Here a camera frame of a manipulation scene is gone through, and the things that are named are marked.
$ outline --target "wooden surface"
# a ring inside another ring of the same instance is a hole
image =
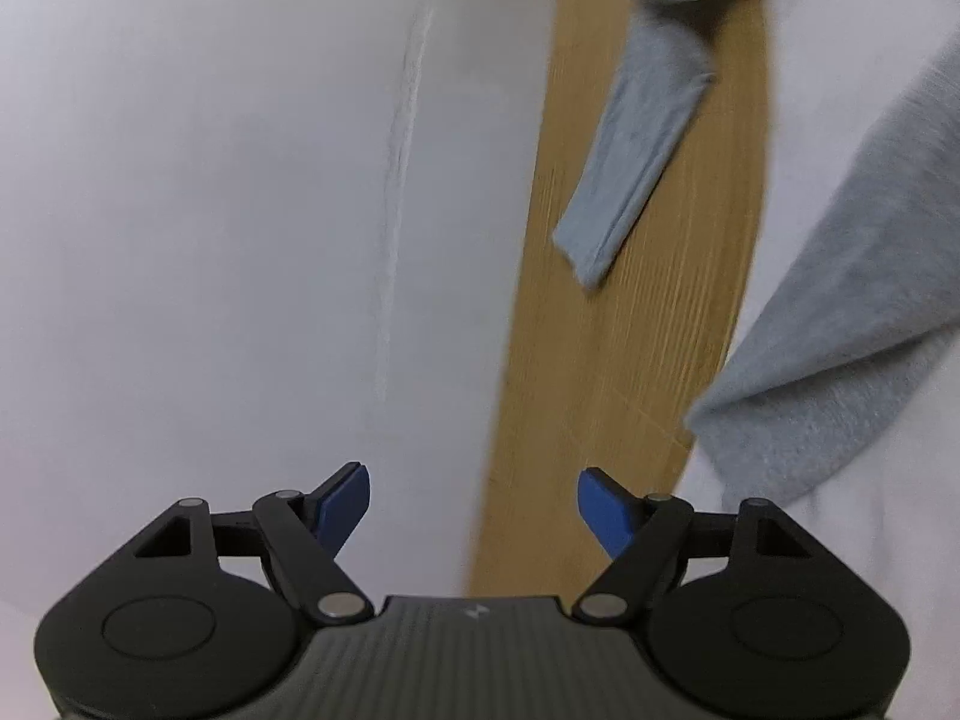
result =
[[[577,474],[670,490],[691,400],[723,361],[750,265],[767,129],[761,0],[714,31],[717,83],[598,293],[550,232],[576,187],[628,0],[558,0],[520,285],[469,590],[575,598],[606,557],[579,521]]]

